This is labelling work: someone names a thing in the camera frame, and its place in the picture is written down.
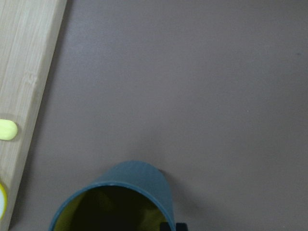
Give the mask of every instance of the gray surface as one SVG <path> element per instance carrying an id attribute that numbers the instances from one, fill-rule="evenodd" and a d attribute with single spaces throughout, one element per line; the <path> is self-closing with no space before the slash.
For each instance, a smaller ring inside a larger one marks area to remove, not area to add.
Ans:
<path id="1" fill-rule="evenodd" d="M 306 0 L 69 1 L 11 230 L 130 159 L 191 231 L 308 230 Z"/>

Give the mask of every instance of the wooden board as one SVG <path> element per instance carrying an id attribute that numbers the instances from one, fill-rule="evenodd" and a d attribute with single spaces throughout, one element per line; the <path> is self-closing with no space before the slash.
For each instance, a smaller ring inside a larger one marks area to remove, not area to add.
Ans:
<path id="1" fill-rule="evenodd" d="M 0 0 L 0 118 L 19 127 L 0 141 L 0 182 L 8 194 L 0 231 L 8 230 L 66 0 Z"/>

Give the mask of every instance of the wood grain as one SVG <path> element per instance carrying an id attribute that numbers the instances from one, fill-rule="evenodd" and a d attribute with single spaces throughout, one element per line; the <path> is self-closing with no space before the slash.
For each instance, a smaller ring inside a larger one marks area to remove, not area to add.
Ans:
<path id="1" fill-rule="evenodd" d="M 8 194 L 0 231 L 9 227 L 65 5 L 0 0 L 0 118 L 19 128 L 12 141 L 0 141 L 0 182 Z"/>

